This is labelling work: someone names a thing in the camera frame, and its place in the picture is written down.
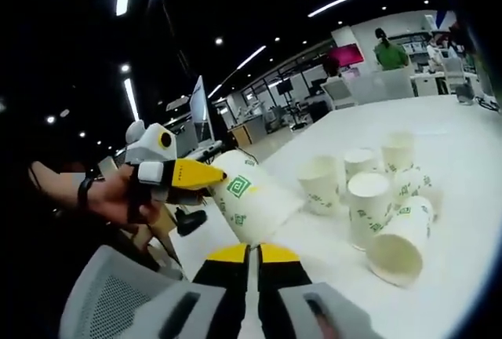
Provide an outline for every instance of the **white cabinet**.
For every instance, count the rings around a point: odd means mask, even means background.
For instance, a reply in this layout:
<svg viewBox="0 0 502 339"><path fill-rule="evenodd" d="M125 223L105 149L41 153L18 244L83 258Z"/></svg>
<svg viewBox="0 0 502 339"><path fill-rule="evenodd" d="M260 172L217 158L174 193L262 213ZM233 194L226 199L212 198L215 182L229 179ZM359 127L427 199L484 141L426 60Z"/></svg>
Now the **white cabinet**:
<svg viewBox="0 0 502 339"><path fill-rule="evenodd" d="M415 85L417 87L417 94L422 96L437 96L438 84L435 78L415 78Z"/></svg>

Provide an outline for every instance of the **desk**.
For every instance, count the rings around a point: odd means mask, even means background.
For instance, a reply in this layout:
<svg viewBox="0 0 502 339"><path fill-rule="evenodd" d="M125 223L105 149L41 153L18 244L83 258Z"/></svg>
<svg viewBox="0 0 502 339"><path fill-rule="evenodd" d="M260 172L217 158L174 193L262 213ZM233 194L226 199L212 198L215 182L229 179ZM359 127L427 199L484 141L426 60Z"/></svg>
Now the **desk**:
<svg viewBox="0 0 502 339"><path fill-rule="evenodd" d="M265 120L262 115L247 118L243 123L229 129L228 132L234 135L239 147L256 143L267 136Z"/></svg>
<svg viewBox="0 0 502 339"><path fill-rule="evenodd" d="M339 158L353 147L378 149L385 134L409 129L416 135L417 164L444 176L442 219L432 228L424 270L409 289L387 284L366 268L364 253L348 242L348 218L298 213L271 241L295 250L314 283L327 282L366 310L373 329L390 339L449 337L484 292L497 258L502 226L502 117L456 97L418 97L332 111L294 137L262 166L286 187L300 192L296 167L315 155ZM231 242L226 223L205 239ZM190 236L183 239L190 242ZM180 257L189 265L200 251ZM180 246L173 240L174 246ZM250 270L250 283L256 270ZM246 297L242 337L256 333L255 293Z"/></svg>
<svg viewBox="0 0 502 339"><path fill-rule="evenodd" d="M472 88L476 95L482 95L481 83L479 82L479 77L472 72L465 72L466 79L471 83ZM443 71L438 71L433 74L422 72L415 75L411 75L410 80L415 83L417 88L417 93L419 97L422 96L434 96L441 91L442 80L445 79L445 73Z"/></svg>

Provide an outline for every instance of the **paper cup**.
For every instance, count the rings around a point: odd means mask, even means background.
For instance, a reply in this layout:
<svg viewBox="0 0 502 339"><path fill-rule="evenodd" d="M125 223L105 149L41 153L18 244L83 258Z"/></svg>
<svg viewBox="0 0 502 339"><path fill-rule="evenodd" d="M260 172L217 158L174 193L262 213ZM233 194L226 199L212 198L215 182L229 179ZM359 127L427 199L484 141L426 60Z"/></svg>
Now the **paper cup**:
<svg viewBox="0 0 502 339"><path fill-rule="evenodd" d="M255 246L269 238L304 204L240 151L223 153L212 165L227 178L211 194L241 242Z"/></svg>
<svg viewBox="0 0 502 339"><path fill-rule="evenodd" d="M442 211L442 188L437 179L433 179L427 171L420 166L398 170L394 175L392 184L392 195L395 210L404 203L410 196L423 196L427 198L435 212L434 219L437 220Z"/></svg>
<svg viewBox="0 0 502 339"><path fill-rule="evenodd" d="M359 173L347 186L351 218L351 243L365 250L391 215L391 184L378 173Z"/></svg>
<svg viewBox="0 0 502 339"><path fill-rule="evenodd" d="M357 173L373 172L378 169L377 156L369 148L356 148L347 151L344 155L344 164L347 183Z"/></svg>
<svg viewBox="0 0 502 339"><path fill-rule="evenodd" d="M396 286L413 283L424 266L422 253L431 233L433 215L431 204L424 197L407 199L366 251L371 271Z"/></svg>
<svg viewBox="0 0 502 339"><path fill-rule="evenodd" d="M382 147L385 171L395 173L400 169L411 168L414 154L412 133L406 131L391 133Z"/></svg>
<svg viewBox="0 0 502 339"><path fill-rule="evenodd" d="M298 181L307 194L310 211L323 216L336 213L340 201L334 157L316 156L303 164L298 171Z"/></svg>

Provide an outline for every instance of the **black strap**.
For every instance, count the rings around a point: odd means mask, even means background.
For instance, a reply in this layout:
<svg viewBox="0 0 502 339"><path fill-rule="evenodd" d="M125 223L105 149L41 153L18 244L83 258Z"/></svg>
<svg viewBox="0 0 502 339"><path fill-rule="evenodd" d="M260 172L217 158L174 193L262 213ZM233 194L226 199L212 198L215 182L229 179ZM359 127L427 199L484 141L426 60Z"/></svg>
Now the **black strap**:
<svg viewBox="0 0 502 339"><path fill-rule="evenodd" d="M94 179L86 177L78 186L77 200L78 208L87 210L88 209L88 195L89 189L93 185Z"/></svg>

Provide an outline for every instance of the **human hand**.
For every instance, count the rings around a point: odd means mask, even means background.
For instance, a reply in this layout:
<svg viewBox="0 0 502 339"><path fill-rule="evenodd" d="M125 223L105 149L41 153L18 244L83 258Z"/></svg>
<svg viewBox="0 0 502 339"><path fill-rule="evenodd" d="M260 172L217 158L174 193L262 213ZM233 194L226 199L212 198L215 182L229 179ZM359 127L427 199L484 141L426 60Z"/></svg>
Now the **human hand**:
<svg viewBox="0 0 502 339"><path fill-rule="evenodd" d="M104 181L95 182L88 193L89 209L114 223L127 224L129 208L127 193L132 173L132 166L122 165ZM150 201L140 206L140 214L148 223L155 222L160 215L161 206L161 202Z"/></svg>

